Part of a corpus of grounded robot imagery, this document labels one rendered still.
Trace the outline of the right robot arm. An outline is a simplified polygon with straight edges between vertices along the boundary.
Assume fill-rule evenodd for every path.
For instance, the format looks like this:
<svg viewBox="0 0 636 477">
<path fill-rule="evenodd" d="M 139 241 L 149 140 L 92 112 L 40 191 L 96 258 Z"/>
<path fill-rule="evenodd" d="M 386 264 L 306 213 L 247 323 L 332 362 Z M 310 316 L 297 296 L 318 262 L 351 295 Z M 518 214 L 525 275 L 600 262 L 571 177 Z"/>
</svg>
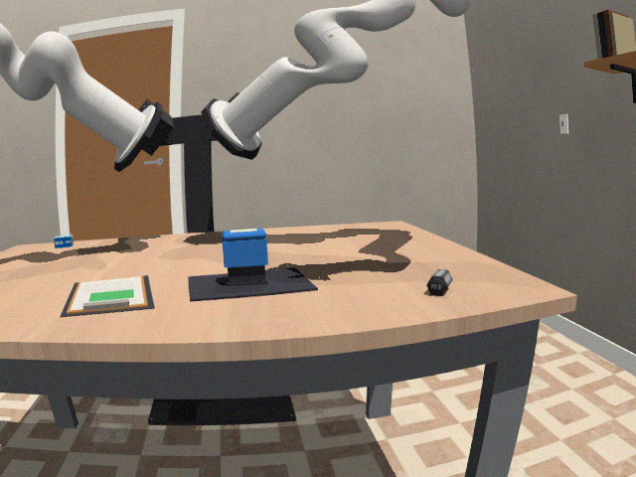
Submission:
<svg viewBox="0 0 636 477">
<path fill-rule="evenodd" d="M 120 163 L 148 127 L 155 106 L 142 113 L 89 76 L 72 41 L 57 32 L 37 37 L 26 56 L 0 23 L 0 75 L 22 98 L 39 100 L 56 84 L 64 111 L 117 147 Z"/>
</svg>

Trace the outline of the dark grey flat mat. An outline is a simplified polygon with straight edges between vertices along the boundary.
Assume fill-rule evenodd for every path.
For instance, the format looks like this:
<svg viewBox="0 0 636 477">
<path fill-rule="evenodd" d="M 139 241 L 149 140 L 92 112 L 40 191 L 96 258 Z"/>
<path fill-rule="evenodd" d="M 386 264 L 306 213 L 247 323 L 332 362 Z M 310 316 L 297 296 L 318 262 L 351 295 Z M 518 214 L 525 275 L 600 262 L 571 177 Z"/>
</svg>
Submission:
<svg viewBox="0 0 636 477">
<path fill-rule="evenodd" d="M 188 276 L 190 302 L 318 290 L 295 267 L 266 270 L 265 275 L 267 276 L 268 284 L 238 286 L 227 286 L 227 273 Z"/>
</svg>

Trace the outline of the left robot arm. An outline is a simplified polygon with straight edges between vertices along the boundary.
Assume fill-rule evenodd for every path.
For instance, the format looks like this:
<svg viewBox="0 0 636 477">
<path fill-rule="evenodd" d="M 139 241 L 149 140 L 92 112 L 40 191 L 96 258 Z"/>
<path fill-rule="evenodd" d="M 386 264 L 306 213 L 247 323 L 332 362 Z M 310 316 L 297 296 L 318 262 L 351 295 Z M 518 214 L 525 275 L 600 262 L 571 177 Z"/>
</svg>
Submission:
<svg viewBox="0 0 636 477">
<path fill-rule="evenodd" d="M 255 150 L 260 144 L 257 131 L 304 91 L 318 84 L 351 82 L 365 73 L 367 55 L 345 28 L 384 31 L 408 19 L 414 9 L 415 0 L 371 0 L 304 15 L 295 25 L 295 37 L 317 65 L 308 67 L 290 58 L 276 61 L 231 103 L 214 102 L 214 123 L 234 145 Z"/>
</svg>

